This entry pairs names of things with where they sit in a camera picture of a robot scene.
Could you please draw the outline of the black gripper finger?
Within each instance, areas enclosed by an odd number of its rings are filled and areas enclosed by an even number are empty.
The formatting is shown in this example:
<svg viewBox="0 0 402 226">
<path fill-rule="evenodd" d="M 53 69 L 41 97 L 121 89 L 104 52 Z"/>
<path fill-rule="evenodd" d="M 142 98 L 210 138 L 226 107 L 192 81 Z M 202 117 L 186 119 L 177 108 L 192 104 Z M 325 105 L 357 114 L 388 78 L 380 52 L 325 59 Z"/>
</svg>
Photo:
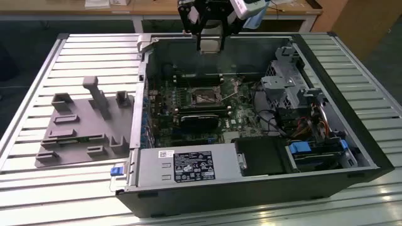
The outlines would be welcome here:
<svg viewBox="0 0 402 226">
<path fill-rule="evenodd" d="M 194 37 L 196 51 L 200 51 L 201 31 L 208 20 L 208 7 L 205 3 L 177 3 L 177 12 L 184 31 Z"/>
<path fill-rule="evenodd" d="M 218 51 L 224 50 L 225 38 L 232 34 L 237 34 L 242 28 L 242 21 L 237 18 L 234 11 L 221 16 L 221 34 L 220 34 L 220 45 Z"/>
</svg>

